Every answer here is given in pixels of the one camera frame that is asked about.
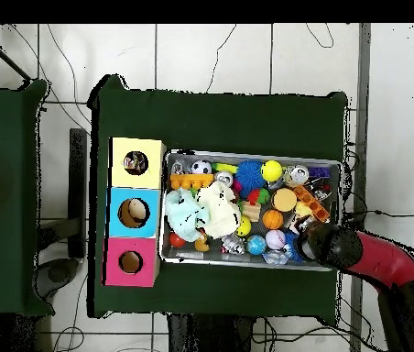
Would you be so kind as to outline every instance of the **red toy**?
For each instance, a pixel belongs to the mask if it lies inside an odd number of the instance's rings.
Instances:
[[[183,238],[179,237],[174,232],[171,232],[169,234],[169,243],[173,247],[180,248],[180,247],[184,246],[184,244],[186,243],[186,240],[184,240]]]

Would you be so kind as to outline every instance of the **white toy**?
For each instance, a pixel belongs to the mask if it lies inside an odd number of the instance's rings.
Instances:
[[[266,243],[271,249],[282,249],[285,246],[285,234],[279,229],[266,233]]]
[[[212,165],[207,160],[196,160],[191,166],[192,174],[212,174]]]

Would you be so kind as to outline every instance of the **green surface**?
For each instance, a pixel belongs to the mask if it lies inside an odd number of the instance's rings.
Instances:
[[[0,313],[52,314],[33,292],[37,247],[38,104],[47,83],[0,89]]]
[[[99,106],[93,116],[93,120],[99,117],[98,127],[93,128],[99,137],[94,310],[318,315],[334,324],[336,271],[162,262],[154,288],[103,286],[107,139],[153,138],[162,140],[168,149],[342,160],[345,95],[128,91],[116,76],[100,84],[103,86],[99,93],[89,102],[93,107]],[[94,217],[94,207],[90,212]]]

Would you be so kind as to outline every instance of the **round hole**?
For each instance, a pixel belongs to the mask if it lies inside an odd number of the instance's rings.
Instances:
[[[147,203],[140,198],[128,198],[121,203],[117,212],[119,221],[127,228],[140,228],[150,217]]]
[[[138,252],[126,251],[119,257],[119,267],[123,272],[136,274],[142,269],[142,257]]]
[[[123,160],[125,171],[130,175],[142,175],[148,169],[148,159],[142,151],[130,151]]]

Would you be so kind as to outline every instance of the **soccer ball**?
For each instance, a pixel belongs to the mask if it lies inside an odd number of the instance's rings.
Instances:
[[[191,166],[192,174],[212,174],[212,166],[207,160],[196,160]]]

